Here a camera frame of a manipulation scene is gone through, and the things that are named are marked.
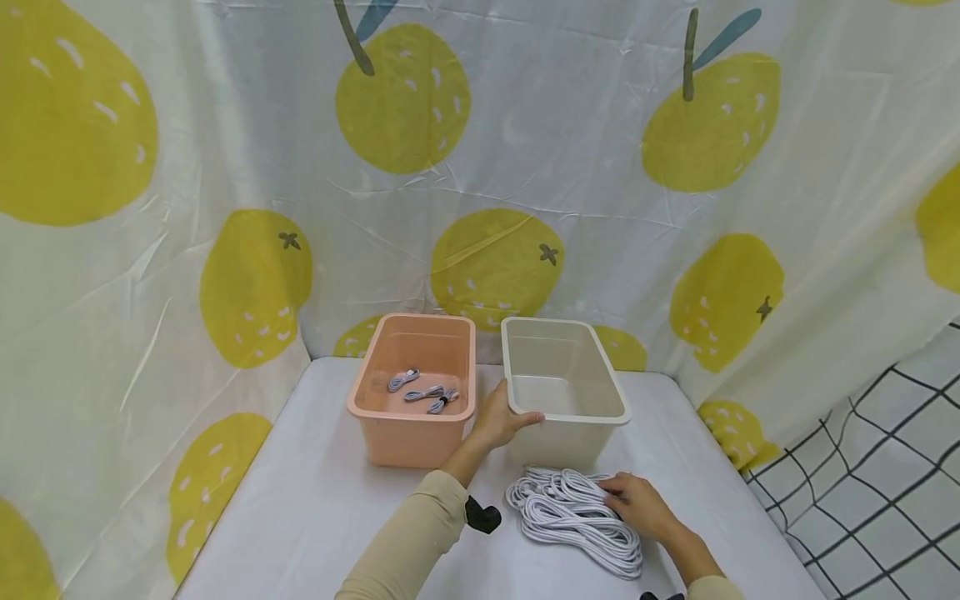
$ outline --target white cable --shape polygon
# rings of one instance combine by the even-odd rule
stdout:
[[[390,393],[392,394],[393,392],[396,392],[397,390],[402,388],[405,384],[410,383],[417,377],[420,377],[420,371],[417,369],[410,369],[400,377],[394,377],[393,379],[391,379],[390,383],[387,384],[387,390],[389,390]]]
[[[603,503],[606,492],[569,468],[528,467],[507,488],[507,504],[520,512],[520,531],[541,543],[577,546],[621,579],[637,579],[643,565],[640,536]]]
[[[456,388],[450,388],[444,392],[440,399],[430,405],[430,408],[426,410],[427,415],[439,415],[444,407],[452,402],[453,400],[460,397],[460,394],[457,392]]]
[[[435,385],[432,388],[424,390],[422,392],[407,392],[403,395],[403,399],[407,402],[416,402],[417,400],[423,400],[426,397],[440,397],[444,395],[444,386]]]

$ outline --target plastic bin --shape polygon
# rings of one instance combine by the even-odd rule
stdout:
[[[473,321],[463,317],[397,313],[380,320],[347,403],[371,462],[437,468],[453,452],[476,405],[475,341]],[[390,393],[390,380],[412,368],[420,377]],[[426,413],[436,398],[403,399],[438,384],[460,394],[439,415]]]
[[[521,465],[587,470],[630,406],[593,327],[579,321],[510,317],[500,325],[510,408],[546,420],[507,446]]]

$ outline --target sleeve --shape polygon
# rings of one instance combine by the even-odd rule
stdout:
[[[335,600],[414,600],[467,523],[467,490],[448,473],[427,474],[364,551]]]
[[[746,600],[743,593],[726,577],[708,575],[690,584],[687,600]]]

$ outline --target table surface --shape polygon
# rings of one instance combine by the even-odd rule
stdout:
[[[423,471],[381,468],[365,456],[346,398],[359,359],[323,358],[304,373],[230,501],[178,598],[332,598],[367,543]],[[483,397],[503,368],[478,366]],[[710,546],[748,598],[822,599],[677,385],[655,373],[618,373],[633,420],[611,437],[597,472],[649,479],[677,516]],[[620,580],[580,550],[541,545],[519,532],[503,502],[520,475],[503,449],[480,468],[470,493],[503,523],[486,536],[469,528],[434,568],[430,599],[660,598],[683,585],[666,553],[643,543],[644,573]]]

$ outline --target white curtain with fruit print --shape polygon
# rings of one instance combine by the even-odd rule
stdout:
[[[166,598],[309,355],[593,324],[738,468],[960,312],[960,0],[0,0],[0,596]]]

